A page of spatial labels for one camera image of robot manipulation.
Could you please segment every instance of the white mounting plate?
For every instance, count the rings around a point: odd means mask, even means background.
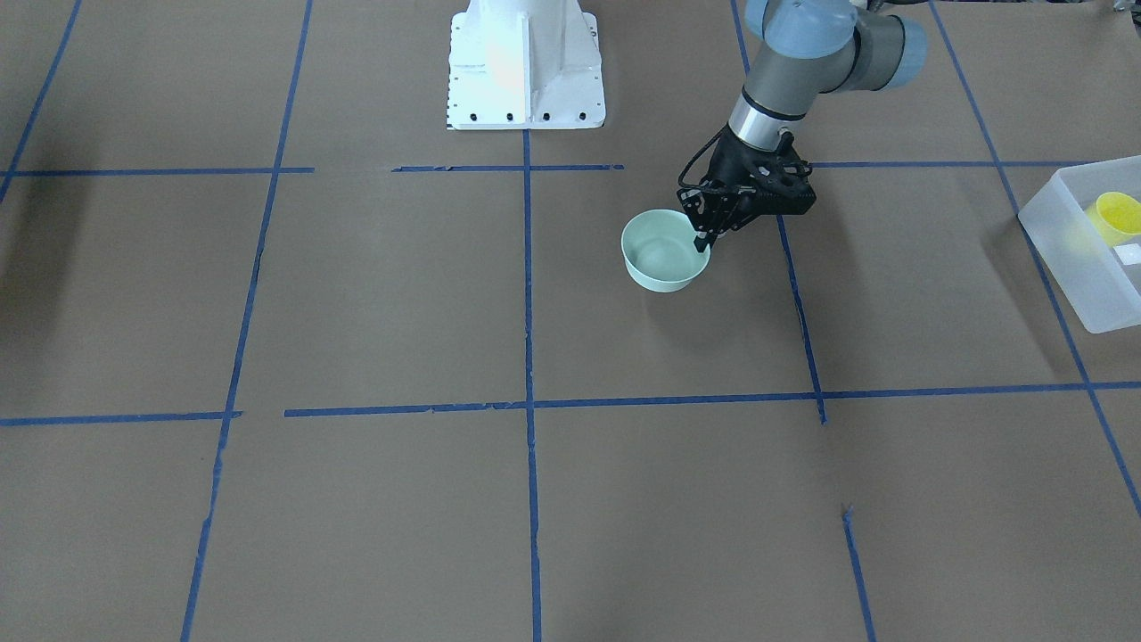
[[[598,19],[593,14],[583,13],[582,16],[597,49]],[[461,33],[466,22],[467,13],[452,17],[448,129],[592,129],[606,122],[600,67],[564,70],[535,91],[534,107],[528,117],[526,96],[511,95],[495,83],[485,66],[479,65],[483,52],[474,49],[482,42]],[[476,120],[471,119],[471,114],[476,114]]]

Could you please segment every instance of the yellow cup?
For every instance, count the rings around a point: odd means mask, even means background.
[[[1085,208],[1085,213],[1109,246],[1141,234],[1141,203],[1128,194],[1106,192]]]

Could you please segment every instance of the white storage box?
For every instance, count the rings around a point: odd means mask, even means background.
[[[1018,214],[1091,333],[1141,324],[1141,236],[1111,247],[1085,213],[1104,192],[1141,198],[1141,156],[1063,166]]]

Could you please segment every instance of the translucent plastic container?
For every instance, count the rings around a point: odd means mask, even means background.
[[[1085,208],[1106,192],[1141,198],[1141,156],[1063,166],[1018,218],[1091,333],[1141,324],[1141,237],[1110,246]]]

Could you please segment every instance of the blue joint cap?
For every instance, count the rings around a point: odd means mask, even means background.
[[[923,31],[923,25],[911,18],[893,17],[904,25],[904,55],[899,58],[895,75],[883,89],[907,84],[920,74],[926,62],[926,32]]]
[[[764,41],[782,56],[816,59],[844,48],[856,31],[848,0],[782,0],[764,29]]]
[[[769,0],[748,0],[745,5],[745,25],[761,40],[764,40],[764,11],[768,8]]]

